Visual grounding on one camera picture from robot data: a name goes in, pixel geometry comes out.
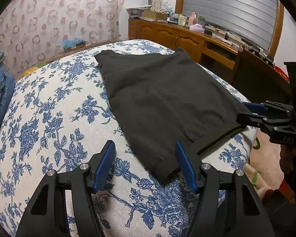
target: cardboard box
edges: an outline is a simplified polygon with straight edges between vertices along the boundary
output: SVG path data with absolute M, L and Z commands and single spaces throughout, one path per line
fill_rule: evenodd
M 81 49 L 83 47 L 85 47 L 85 42 L 77 43 L 74 46 L 68 47 L 66 52 L 75 51 L 75 50 Z
M 148 21 L 158 21 L 158 20 L 167 20 L 168 13 L 160 13 L 150 10 L 144 10 L 143 15 L 141 16 L 142 20 L 148 20 Z

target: wooden chair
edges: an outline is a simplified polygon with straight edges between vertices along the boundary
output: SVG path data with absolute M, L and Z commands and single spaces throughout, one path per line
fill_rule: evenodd
M 238 51 L 229 83 L 250 102 L 273 101 L 291 104 L 289 83 L 253 53 Z

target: folded jeans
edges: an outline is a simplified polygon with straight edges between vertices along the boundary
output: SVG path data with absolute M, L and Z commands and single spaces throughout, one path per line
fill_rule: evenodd
M 10 104 L 13 91 L 14 91 L 14 85 L 15 85 L 14 78 L 10 73 L 7 73 L 7 72 L 4 73 L 4 80 L 5 80 L 5 86 L 2 89 L 2 94 L 0 99 L 0 128 L 5 116 L 5 113 Z

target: patterned curtain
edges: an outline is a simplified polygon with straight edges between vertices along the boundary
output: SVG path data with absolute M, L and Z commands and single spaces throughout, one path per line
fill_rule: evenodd
M 63 41 L 119 39 L 124 0 L 13 0 L 0 16 L 0 50 L 14 77 L 63 53 Z

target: wooden cabinet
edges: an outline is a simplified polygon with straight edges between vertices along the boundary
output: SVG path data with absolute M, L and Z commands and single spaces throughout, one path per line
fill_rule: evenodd
M 157 26 L 156 30 L 157 43 L 169 49 L 175 50 L 176 47 L 174 41 L 178 36 L 178 31 L 162 26 Z
M 156 29 L 149 21 L 139 22 L 139 28 L 137 33 L 138 39 L 146 39 L 153 42 L 158 42 L 156 39 Z
M 172 50 L 182 47 L 197 63 L 200 62 L 203 53 L 232 69 L 234 61 L 213 50 L 215 46 L 220 47 L 220 49 L 223 48 L 233 56 L 237 55 L 235 48 L 213 36 L 196 33 L 186 27 L 173 24 L 129 19 L 128 35 L 130 39 L 150 40 Z
M 204 39 L 200 39 L 192 34 L 179 32 L 178 37 L 175 38 L 175 47 L 182 47 L 191 58 L 199 62 L 204 46 Z
M 138 24 L 134 21 L 129 21 L 128 24 L 128 36 L 130 39 L 137 39 L 137 33 L 138 33 Z

